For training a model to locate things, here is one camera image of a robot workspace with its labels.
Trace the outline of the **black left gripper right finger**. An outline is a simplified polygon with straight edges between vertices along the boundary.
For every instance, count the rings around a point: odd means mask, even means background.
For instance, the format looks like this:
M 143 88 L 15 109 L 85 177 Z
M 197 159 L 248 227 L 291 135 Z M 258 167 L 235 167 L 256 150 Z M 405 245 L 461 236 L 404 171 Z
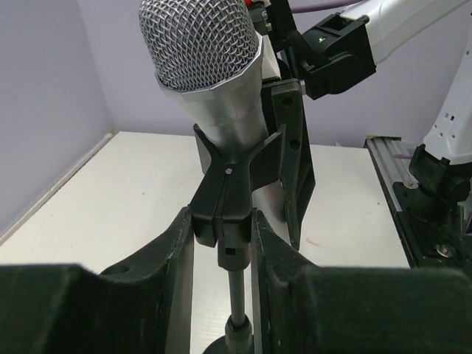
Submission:
M 251 216 L 256 353 L 469 353 L 471 281 L 448 268 L 319 267 Z

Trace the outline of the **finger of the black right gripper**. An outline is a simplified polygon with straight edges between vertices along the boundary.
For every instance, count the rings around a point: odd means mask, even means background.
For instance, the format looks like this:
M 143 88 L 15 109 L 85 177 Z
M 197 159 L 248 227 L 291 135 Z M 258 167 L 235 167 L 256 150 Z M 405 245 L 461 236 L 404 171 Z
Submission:
M 291 79 L 276 84 L 271 89 L 271 102 L 276 126 L 285 127 L 281 182 L 290 242 L 298 250 L 302 222 L 316 185 L 299 81 Z

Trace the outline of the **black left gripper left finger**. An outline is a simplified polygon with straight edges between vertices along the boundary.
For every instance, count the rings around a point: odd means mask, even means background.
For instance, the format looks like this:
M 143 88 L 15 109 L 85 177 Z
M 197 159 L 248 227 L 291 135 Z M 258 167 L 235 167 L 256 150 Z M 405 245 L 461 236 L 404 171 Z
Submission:
M 168 229 L 95 274 L 77 264 L 1 267 L 3 353 L 188 353 L 193 233 Z

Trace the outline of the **silver microphone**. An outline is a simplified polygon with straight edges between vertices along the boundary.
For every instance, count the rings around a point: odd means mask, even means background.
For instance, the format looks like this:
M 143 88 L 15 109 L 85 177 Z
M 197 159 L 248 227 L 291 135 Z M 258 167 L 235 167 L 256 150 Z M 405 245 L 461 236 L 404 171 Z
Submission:
M 268 137 L 263 37 L 243 1 L 142 1 L 139 26 L 161 90 L 230 163 Z

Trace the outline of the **black round-base mic stand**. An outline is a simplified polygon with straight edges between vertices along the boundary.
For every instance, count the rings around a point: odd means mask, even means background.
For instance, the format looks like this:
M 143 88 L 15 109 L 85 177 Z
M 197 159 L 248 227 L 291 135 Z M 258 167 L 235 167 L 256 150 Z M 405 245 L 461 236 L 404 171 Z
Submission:
M 278 181 L 284 156 L 285 126 L 238 157 L 223 157 L 204 132 L 194 127 L 204 178 L 190 202 L 197 241 L 218 250 L 218 265 L 229 276 L 231 313 L 225 334 L 206 353 L 253 353 L 252 325 L 246 315 L 244 271 L 251 260 L 252 193 Z

